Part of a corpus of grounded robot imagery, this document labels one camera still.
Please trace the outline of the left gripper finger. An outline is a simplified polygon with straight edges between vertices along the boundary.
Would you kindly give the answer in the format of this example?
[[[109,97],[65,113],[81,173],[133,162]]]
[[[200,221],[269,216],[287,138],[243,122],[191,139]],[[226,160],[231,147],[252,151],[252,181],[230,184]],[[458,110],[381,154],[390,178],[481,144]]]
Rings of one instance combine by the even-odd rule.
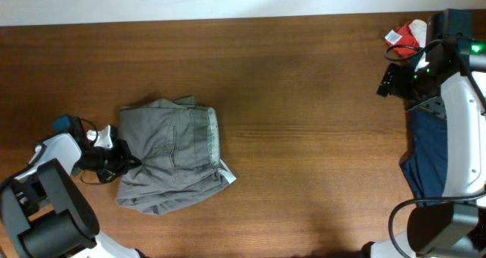
[[[121,153],[122,153],[124,168],[133,169],[141,166],[142,162],[139,160],[139,158],[137,158],[131,153],[127,141],[120,140],[120,144],[121,144]]]
[[[96,176],[98,177],[99,183],[107,184],[113,182],[126,172],[126,168],[102,168],[96,171]]]

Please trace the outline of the grey shorts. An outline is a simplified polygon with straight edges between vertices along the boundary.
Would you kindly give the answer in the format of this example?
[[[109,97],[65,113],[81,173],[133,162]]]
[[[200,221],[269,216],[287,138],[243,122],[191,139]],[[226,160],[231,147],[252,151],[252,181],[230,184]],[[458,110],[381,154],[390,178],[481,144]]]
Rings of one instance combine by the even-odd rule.
[[[122,175],[116,203],[151,216],[204,201],[235,182],[220,155],[211,107],[193,96],[120,111],[119,135],[140,166]]]

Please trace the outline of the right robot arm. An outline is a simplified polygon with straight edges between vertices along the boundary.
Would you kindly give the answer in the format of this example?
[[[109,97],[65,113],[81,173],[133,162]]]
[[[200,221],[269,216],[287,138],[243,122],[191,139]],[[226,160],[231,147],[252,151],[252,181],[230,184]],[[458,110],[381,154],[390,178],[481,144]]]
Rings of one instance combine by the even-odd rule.
[[[485,44],[469,11],[430,16],[409,56],[391,58],[377,89],[407,103],[412,152],[401,165],[413,198],[406,230],[363,257],[485,255]]]

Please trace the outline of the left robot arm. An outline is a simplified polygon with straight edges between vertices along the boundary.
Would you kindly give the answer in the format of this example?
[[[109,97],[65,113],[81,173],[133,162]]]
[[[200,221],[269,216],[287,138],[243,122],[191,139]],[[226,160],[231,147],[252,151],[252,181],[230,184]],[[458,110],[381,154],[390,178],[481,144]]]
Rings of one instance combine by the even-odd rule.
[[[1,221],[18,256],[143,258],[99,227],[91,205],[72,177],[86,171],[99,185],[140,166],[112,124],[84,129],[85,119],[63,115],[38,142],[25,167],[1,183]]]

